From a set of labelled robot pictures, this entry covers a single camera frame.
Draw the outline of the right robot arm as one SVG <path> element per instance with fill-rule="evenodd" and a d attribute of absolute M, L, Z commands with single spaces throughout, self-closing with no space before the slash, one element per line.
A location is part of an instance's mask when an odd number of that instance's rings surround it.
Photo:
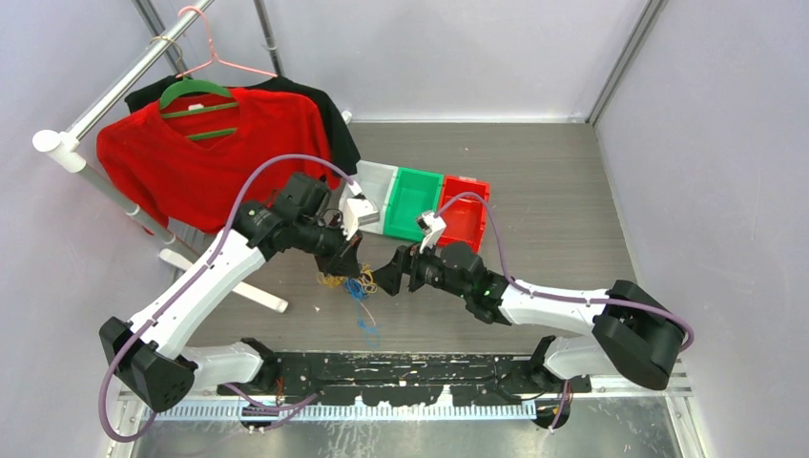
<path fill-rule="evenodd" d="M 529 377 L 545 392 L 591 375 L 621 375 L 661 391 L 690 338 L 685 323 L 632 281 L 582 291 L 531 284 L 488 269 L 464 242 L 440 249 L 402 245 L 373 278 L 391 296 L 425 285 L 447 292 L 483 323 L 567 332 L 543 338 L 533 355 Z"/>

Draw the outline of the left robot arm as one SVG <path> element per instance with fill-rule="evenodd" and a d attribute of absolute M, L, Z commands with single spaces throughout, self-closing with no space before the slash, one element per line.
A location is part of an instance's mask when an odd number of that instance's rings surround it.
<path fill-rule="evenodd" d="M 379 211 L 357 184 L 339 219 L 322 221 L 331 192 L 295 173 L 273 202 L 242 203 L 230 228 L 169 289 L 128 321 L 108 319 L 99 337 L 114 375 L 152 411 L 164 412 L 195 389 L 216 387 L 264 394 L 276 388 L 275 353 L 252 338 L 224 346 L 191 347 L 202 322 L 252 273 L 288 249 L 314 256 L 324 275 L 356 278 L 362 266 L 361 226 Z"/>

